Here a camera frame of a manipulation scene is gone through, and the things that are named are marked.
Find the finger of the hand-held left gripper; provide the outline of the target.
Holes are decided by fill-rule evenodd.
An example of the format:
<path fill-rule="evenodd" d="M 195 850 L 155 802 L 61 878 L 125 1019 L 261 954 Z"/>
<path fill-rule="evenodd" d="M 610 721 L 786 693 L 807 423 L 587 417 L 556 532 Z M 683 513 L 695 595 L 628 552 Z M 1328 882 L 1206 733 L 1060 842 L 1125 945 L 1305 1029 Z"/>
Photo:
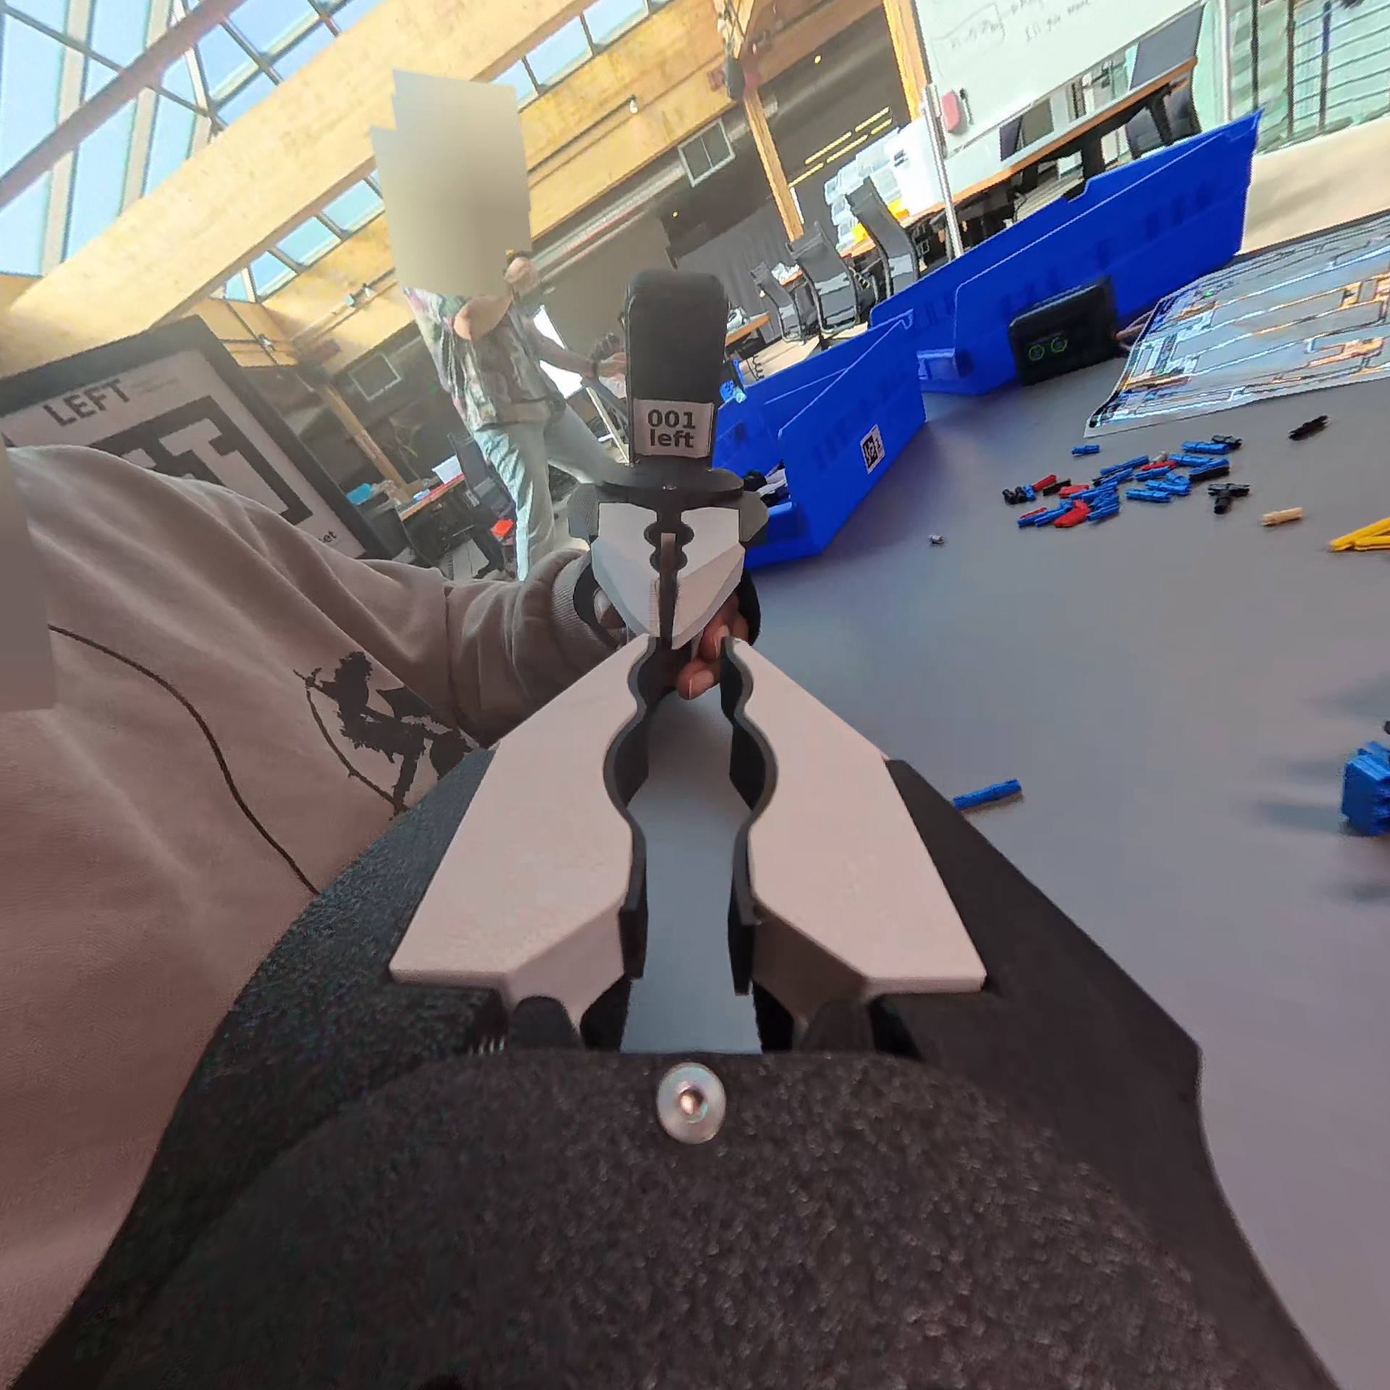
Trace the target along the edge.
<path fill-rule="evenodd" d="M 686 509 L 681 526 L 668 635 L 672 648 L 685 648 L 703 633 L 736 590 L 744 557 L 738 508 Z"/>
<path fill-rule="evenodd" d="M 657 513 L 637 504 L 600 504 L 590 542 L 590 569 L 597 585 L 633 633 L 658 635 L 658 559 L 652 528 Z"/>

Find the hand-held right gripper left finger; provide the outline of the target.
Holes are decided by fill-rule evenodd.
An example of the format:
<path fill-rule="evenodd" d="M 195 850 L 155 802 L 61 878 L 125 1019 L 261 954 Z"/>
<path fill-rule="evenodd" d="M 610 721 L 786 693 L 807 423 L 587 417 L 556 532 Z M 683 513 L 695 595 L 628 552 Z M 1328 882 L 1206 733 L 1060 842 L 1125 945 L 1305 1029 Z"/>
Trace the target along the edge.
<path fill-rule="evenodd" d="M 389 964 L 400 984 L 554 1001 L 619 1045 L 647 958 L 647 777 L 658 643 L 638 637 L 504 734 Z"/>

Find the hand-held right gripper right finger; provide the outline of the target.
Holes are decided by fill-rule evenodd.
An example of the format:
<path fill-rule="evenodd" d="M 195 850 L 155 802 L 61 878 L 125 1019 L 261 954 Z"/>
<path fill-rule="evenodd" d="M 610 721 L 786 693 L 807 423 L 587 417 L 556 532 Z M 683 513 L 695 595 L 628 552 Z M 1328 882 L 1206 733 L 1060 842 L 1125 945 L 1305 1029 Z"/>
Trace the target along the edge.
<path fill-rule="evenodd" d="M 976 994 L 979 949 L 885 754 L 741 638 L 723 645 L 721 710 L 744 807 L 728 953 L 761 1042 L 885 999 Z"/>

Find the person's left forearm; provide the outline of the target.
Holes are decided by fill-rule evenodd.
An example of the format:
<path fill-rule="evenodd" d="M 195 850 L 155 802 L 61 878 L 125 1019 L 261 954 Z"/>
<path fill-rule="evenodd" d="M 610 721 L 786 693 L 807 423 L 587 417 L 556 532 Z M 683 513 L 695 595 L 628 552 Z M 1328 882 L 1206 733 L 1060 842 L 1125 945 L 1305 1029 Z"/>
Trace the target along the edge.
<path fill-rule="evenodd" d="M 511 582 L 445 584 L 428 635 L 428 688 L 475 748 L 491 748 L 628 638 L 585 549 Z"/>

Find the person's left hand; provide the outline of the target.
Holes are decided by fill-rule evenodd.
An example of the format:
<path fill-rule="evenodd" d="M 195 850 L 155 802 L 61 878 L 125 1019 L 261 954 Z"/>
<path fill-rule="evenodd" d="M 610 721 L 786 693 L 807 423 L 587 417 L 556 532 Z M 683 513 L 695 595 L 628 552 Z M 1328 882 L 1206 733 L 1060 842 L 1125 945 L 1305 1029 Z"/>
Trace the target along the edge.
<path fill-rule="evenodd" d="M 673 676 L 673 691 L 685 701 L 708 693 L 720 681 L 724 645 L 733 638 L 754 642 L 758 632 L 759 602 L 734 590 L 691 642 L 688 658 Z"/>

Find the black office chair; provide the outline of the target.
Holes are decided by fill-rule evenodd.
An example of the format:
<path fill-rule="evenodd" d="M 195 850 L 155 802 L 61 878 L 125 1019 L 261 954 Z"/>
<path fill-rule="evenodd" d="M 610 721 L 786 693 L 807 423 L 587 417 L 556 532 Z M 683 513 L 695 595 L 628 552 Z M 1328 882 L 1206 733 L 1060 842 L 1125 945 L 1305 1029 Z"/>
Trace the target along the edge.
<path fill-rule="evenodd" d="M 877 183 L 863 178 L 845 193 L 845 202 L 867 233 L 882 261 L 885 297 L 920 278 L 920 261 L 911 235 L 898 223 Z"/>
<path fill-rule="evenodd" d="M 776 319 L 779 334 L 787 341 L 802 342 L 806 339 L 806 322 L 794 294 L 764 263 L 753 266 L 751 278 L 758 293 L 767 301 L 769 321 Z"/>
<path fill-rule="evenodd" d="M 859 279 L 854 268 L 825 240 L 819 223 L 789 245 L 791 263 L 807 283 L 820 339 L 832 339 L 860 321 Z"/>

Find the blue plastic bin with sticker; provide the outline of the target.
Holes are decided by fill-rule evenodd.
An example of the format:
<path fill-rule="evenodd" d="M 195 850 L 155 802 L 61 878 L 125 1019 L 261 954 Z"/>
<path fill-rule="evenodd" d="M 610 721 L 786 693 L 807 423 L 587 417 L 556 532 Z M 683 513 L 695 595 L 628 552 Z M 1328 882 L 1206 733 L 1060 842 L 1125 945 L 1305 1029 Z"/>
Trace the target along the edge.
<path fill-rule="evenodd" d="M 769 503 L 746 566 L 822 552 L 925 422 L 908 319 L 872 326 L 721 403 L 715 466 L 771 476 L 781 465 L 789 493 Z"/>

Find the black charger with green lights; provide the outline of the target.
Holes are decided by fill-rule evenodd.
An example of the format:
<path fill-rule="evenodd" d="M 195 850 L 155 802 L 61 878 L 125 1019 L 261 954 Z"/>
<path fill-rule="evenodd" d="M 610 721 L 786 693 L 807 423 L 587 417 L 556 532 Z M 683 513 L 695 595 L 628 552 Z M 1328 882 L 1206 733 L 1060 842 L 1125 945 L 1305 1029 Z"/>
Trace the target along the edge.
<path fill-rule="evenodd" d="M 1118 312 L 1108 274 L 1024 307 L 1006 326 L 1014 377 L 1037 385 L 1117 355 Z"/>

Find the person's beige sweatshirt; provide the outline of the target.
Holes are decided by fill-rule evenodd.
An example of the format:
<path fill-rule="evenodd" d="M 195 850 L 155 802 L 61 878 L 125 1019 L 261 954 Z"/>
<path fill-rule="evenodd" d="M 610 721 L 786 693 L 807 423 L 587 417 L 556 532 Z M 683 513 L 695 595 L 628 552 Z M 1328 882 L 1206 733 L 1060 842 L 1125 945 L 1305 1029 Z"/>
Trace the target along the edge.
<path fill-rule="evenodd" d="M 3 1381 L 107 1252 L 188 1074 L 304 905 L 473 744 L 435 569 L 205 483 L 15 448 L 56 675 L 3 713 Z"/>

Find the pile of small plastic pegs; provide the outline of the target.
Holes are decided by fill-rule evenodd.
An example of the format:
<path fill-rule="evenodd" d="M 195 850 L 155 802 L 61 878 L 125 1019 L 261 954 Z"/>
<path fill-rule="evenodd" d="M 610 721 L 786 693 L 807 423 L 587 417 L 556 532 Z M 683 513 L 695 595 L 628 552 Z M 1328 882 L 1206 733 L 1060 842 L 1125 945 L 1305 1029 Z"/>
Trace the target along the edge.
<path fill-rule="evenodd" d="M 1123 504 L 1168 506 L 1208 486 L 1231 480 L 1231 458 L 1244 441 L 1229 433 L 1186 440 L 1176 450 L 1130 456 L 1102 466 L 1089 481 L 1045 475 L 1032 483 L 1001 489 L 1001 499 L 1016 509 L 1021 531 L 1072 531 L 1097 528 L 1122 514 Z"/>

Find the printed marker board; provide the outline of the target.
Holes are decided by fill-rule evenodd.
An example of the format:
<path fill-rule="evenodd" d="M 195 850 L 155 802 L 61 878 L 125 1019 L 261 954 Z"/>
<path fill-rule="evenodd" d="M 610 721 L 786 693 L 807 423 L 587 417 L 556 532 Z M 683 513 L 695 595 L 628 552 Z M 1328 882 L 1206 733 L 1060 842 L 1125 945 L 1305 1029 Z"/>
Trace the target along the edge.
<path fill-rule="evenodd" d="M 392 557 L 197 317 L 3 372 L 1 425 L 8 445 L 92 446 L 215 483 L 352 557 Z"/>

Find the whiteboard with writing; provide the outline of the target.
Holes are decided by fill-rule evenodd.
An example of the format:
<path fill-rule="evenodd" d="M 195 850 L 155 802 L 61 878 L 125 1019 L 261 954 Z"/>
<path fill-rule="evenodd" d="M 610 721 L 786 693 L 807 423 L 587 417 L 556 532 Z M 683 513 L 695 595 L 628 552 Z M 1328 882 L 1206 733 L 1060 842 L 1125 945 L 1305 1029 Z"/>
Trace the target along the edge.
<path fill-rule="evenodd" d="M 1117 56 L 1128 94 L 1193 54 L 1203 3 L 920 1 L 916 24 L 941 104 L 945 147 L 998 147 L 999 127 Z"/>

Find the long blue plastic bin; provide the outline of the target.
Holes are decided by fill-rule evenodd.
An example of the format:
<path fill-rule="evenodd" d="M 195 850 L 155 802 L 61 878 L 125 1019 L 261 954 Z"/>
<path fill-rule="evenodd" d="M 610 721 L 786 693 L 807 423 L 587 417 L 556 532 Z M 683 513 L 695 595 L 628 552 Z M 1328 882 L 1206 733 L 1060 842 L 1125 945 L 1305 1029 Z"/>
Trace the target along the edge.
<path fill-rule="evenodd" d="M 910 321 L 923 390 L 986 393 L 1016 380 L 1006 326 L 1034 302 L 1108 274 L 1128 324 L 1239 251 L 1261 119 L 1084 182 L 890 296 L 870 326 Z"/>

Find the blue brick assembly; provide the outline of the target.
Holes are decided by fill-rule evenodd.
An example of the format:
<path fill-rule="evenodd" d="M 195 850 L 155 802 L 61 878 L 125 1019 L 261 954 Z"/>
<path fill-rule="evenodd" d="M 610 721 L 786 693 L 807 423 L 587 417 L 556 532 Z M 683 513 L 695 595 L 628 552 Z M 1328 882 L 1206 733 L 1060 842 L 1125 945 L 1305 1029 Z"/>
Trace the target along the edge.
<path fill-rule="evenodd" d="M 1388 834 L 1388 748 L 1385 743 L 1367 741 L 1347 758 L 1340 814 L 1363 835 Z"/>

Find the printed instruction sheet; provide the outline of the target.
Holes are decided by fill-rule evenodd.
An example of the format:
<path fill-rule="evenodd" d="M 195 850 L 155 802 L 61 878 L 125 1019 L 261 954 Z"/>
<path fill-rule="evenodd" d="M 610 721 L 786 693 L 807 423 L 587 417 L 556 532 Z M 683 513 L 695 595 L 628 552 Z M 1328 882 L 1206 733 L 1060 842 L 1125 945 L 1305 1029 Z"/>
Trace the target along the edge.
<path fill-rule="evenodd" d="M 1386 375 L 1380 211 L 1237 256 L 1163 297 L 1084 438 Z"/>

